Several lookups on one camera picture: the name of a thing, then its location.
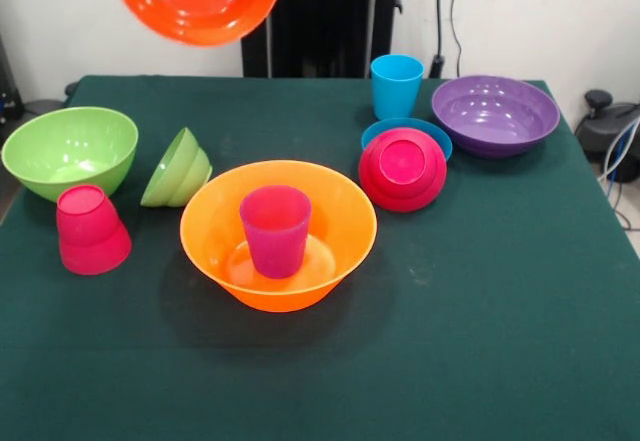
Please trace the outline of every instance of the green bowl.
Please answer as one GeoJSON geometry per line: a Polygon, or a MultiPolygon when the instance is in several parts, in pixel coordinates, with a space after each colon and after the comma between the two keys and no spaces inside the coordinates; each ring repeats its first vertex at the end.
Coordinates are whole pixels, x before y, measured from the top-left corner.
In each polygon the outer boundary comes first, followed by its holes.
{"type": "Polygon", "coordinates": [[[118,111],[65,108],[15,130],[2,148],[2,163],[25,187],[56,202],[79,184],[100,186],[109,196],[129,172],[138,128],[118,111]]]}
{"type": "Polygon", "coordinates": [[[148,208],[184,206],[206,184],[212,171],[193,133],[182,128],[153,172],[140,204],[148,208]]]}

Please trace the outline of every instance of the purple bowl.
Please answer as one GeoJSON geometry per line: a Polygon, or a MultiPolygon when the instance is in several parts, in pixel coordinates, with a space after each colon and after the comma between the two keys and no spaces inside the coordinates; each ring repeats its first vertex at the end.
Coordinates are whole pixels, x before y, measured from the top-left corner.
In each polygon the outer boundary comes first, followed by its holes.
{"type": "Polygon", "coordinates": [[[497,76],[447,81],[433,93],[431,103],[453,142],[484,158],[523,153],[560,122],[558,105],[544,91],[497,76]]]}

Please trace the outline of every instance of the pink cup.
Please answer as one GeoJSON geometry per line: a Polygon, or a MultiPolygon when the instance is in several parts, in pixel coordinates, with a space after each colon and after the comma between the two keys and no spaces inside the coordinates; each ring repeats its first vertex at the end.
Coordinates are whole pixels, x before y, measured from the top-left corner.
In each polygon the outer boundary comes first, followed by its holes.
{"type": "Polygon", "coordinates": [[[311,201],[291,186],[265,186],[248,194],[240,217],[256,270],[274,279],[294,275],[302,265],[311,201]]]}
{"type": "Polygon", "coordinates": [[[98,186],[75,186],[62,193],[56,224],[62,264],[72,273],[105,273],[131,252],[129,233],[98,186]]]}

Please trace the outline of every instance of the plastic cup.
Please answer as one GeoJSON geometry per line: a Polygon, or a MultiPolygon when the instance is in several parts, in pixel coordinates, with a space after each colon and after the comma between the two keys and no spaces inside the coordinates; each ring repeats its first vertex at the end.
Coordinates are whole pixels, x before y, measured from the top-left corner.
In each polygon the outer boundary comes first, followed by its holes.
{"type": "Polygon", "coordinates": [[[106,273],[131,252],[129,233],[98,186],[75,186],[63,192],[58,198],[56,224],[62,264],[72,273],[106,273]]]}
{"type": "Polygon", "coordinates": [[[293,276],[302,266],[311,219],[311,201],[291,186],[264,186],[240,204],[240,217],[256,270],[274,279],[293,276]]]}
{"type": "Polygon", "coordinates": [[[424,65],[404,54],[387,54],[371,62],[373,111],[378,119],[411,116],[424,65]]]}

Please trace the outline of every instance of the blue cup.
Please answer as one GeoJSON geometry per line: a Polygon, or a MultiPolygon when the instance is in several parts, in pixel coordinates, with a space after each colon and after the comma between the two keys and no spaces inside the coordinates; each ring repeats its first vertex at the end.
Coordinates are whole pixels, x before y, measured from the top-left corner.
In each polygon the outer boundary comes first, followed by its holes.
{"type": "Polygon", "coordinates": [[[386,54],[371,62],[373,111],[378,119],[411,116],[416,104],[423,64],[404,54],[386,54]]]}
{"type": "Polygon", "coordinates": [[[440,146],[440,149],[442,149],[444,153],[445,159],[448,161],[451,157],[453,143],[449,135],[435,124],[416,118],[390,118],[373,123],[362,133],[362,139],[360,141],[362,149],[365,149],[373,138],[379,134],[395,128],[413,128],[428,134],[438,143],[438,146],[440,146]]]}

